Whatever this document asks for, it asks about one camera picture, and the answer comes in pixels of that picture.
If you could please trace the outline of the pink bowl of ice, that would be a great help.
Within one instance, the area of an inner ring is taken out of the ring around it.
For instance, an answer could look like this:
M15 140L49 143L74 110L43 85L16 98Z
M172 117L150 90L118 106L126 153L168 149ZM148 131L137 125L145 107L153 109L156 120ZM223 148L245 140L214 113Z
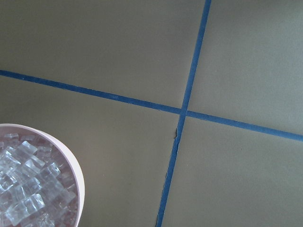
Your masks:
M81 167L55 137L27 126L0 126L0 224L76 227L85 198Z

